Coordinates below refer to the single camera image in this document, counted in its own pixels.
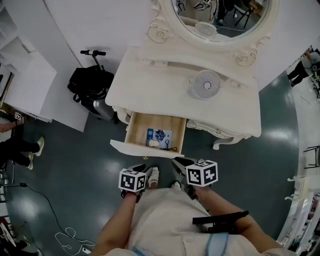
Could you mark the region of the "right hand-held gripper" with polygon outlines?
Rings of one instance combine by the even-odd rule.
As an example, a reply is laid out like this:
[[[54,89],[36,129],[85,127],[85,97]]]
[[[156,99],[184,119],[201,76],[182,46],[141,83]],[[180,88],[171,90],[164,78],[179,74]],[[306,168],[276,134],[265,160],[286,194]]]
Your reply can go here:
[[[218,163],[211,160],[199,161],[189,157],[175,157],[171,161],[176,179],[181,182],[186,176],[185,191],[192,200],[198,198],[195,187],[210,187],[218,181]]]

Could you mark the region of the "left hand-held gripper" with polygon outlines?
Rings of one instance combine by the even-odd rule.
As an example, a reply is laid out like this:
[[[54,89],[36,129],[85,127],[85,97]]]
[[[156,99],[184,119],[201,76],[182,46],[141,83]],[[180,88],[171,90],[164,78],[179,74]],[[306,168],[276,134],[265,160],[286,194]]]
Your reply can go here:
[[[124,198],[126,194],[133,194],[136,196],[136,202],[139,202],[146,188],[147,176],[145,172],[146,165],[144,163],[136,164],[120,171],[118,188],[121,191],[122,198]]]

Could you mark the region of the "large white wooden drawer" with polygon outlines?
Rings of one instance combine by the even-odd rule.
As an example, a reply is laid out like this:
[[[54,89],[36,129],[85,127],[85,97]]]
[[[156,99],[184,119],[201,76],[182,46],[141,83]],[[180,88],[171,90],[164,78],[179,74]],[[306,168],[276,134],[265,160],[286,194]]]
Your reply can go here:
[[[182,157],[186,124],[187,120],[181,117],[133,112],[124,141],[112,139],[110,145],[120,153],[144,159]],[[171,148],[157,149],[146,146],[148,129],[172,131]]]

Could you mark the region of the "person's left forearm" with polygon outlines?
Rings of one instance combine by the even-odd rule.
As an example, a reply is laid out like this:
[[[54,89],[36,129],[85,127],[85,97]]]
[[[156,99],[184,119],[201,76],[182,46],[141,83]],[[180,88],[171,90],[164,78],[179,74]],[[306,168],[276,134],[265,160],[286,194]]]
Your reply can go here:
[[[113,249],[124,249],[128,242],[137,195],[127,193],[114,215],[101,230],[90,256],[104,256]]]

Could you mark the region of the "person's right forearm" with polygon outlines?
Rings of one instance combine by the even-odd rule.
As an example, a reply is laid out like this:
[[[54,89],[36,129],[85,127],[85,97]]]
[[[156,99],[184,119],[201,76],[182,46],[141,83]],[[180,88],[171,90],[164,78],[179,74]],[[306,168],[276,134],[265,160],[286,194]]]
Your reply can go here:
[[[232,214],[242,211],[242,209],[228,202],[226,199],[208,187],[196,186],[194,190],[200,201],[214,216]],[[270,249],[281,248],[280,244],[264,233],[264,231],[250,215],[238,219],[235,224],[237,227],[237,233],[250,241],[259,253],[263,253]]]

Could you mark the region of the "white ornate dressing table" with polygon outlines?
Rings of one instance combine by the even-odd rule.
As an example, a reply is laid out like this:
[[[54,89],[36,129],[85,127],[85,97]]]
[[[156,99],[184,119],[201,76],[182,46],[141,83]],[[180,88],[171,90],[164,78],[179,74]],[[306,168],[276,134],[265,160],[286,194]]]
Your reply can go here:
[[[180,63],[147,66],[141,63],[138,53],[137,47],[127,49],[105,99],[122,122],[127,123],[133,112],[184,118],[191,128],[208,131],[220,142],[230,144],[261,135],[255,80],[242,82],[219,73],[218,94],[197,99],[189,94],[189,81],[200,72],[198,67]],[[248,89],[227,85],[228,78],[246,84]]]

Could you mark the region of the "person's left white sandal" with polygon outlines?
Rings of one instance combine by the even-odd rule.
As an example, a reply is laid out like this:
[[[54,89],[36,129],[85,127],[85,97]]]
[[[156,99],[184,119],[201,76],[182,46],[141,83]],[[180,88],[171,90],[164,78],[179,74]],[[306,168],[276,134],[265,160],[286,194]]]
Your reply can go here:
[[[160,176],[159,168],[157,166],[153,166],[148,171],[149,171],[149,176],[147,180],[148,188],[156,189],[158,186],[159,176]]]

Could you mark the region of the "blue patterned flat packet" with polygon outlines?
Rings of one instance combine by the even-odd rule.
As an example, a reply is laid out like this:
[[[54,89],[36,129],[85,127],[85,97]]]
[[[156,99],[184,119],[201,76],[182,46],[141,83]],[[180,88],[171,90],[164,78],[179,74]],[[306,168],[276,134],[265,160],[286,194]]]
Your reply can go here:
[[[149,147],[149,140],[157,140],[159,142],[159,147],[156,149],[168,150],[172,147],[172,135],[173,133],[171,130],[148,128],[146,133],[146,146]]]

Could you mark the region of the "person's white dress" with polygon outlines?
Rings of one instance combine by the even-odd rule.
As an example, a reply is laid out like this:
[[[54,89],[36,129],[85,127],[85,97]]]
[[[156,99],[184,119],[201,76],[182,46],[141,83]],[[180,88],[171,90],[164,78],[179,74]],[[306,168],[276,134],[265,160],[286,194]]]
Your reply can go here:
[[[206,233],[192,224],[206,207],[181,190],[148,190],[136,206],[128,256],[296,256],[281,246],[262,253],[240,234]]]

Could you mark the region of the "silver scooter suitcase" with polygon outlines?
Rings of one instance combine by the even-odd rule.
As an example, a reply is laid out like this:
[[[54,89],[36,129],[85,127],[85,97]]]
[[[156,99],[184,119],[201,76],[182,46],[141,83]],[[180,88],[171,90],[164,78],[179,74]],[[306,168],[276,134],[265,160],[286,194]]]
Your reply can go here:
[[[90,111],[95,114],[98,119],[113,121],[114,124],[119,123],[117,113],[113,108],[106,104],[106,96],[108,94],[114,74],[107,71],[102,64],[99,63],[97,57],[106,55],[106,52],[96,49],[81,50],[82,55],[91,56],[95,61],[94,66],[87,67],[89,71],[90,85],[86,87],[85,99],[81,100]]]

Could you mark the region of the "white desk fan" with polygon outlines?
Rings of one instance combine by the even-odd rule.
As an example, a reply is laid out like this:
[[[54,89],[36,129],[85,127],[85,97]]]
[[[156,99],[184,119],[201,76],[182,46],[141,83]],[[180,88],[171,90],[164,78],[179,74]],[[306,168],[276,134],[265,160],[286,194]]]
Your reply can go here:
[[[206,100],[217,95],[221,87],[219,75],[212,70],[204,69],[189,80],[188,93],[195,99]]]

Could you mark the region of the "black backpack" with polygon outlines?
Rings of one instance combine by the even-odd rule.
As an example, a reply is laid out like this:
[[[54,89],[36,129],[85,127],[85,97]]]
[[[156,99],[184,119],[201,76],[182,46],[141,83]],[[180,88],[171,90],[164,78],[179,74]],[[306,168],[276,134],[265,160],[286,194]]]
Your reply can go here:
[[[102,100],[107,96],[114,74],[100,69],[98,65],[87,68],[76,68],[72,74],[67,88],[74,94],[73,100]]]

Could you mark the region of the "black folding chair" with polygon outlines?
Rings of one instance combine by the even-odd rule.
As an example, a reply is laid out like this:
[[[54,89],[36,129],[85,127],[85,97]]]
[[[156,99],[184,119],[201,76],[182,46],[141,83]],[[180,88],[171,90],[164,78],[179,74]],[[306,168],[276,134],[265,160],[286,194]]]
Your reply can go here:
[[[314,151],[314,163],[308,164],[304,169],[315,169],[320,168],[320,145],[308,147],[307,150],[304,150],[304,153]]]

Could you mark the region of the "white flat board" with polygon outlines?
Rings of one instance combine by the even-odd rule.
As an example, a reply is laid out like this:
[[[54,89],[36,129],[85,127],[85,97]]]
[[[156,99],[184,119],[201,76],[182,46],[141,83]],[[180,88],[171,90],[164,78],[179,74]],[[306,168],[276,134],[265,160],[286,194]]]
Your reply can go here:
[[[49,114],[42,113],[42,108],[57,72],[39,52],[30,55],[26,69],[13,77],[4,103],[36,119],[52,122]]]

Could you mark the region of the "oval mirror with ornate frame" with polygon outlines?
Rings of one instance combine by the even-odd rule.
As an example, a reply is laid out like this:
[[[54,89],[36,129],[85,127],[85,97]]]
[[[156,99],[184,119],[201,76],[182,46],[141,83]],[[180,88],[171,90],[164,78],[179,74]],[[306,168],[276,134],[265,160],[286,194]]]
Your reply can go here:
[[[153,14],[147,36],[156,44],[173,43],[182,40],[201,50],[232,52],[235,62],[243,67],[251,66],[258,55],[258,48],[270,39],[270,32],[276,21],[280,0],[268,0],[266,10],[260,21],[249,31],[229,40],[217,39],[213,35],[201,34],[196,28],[188,29],[177,15],[172,0],[150,0]]]

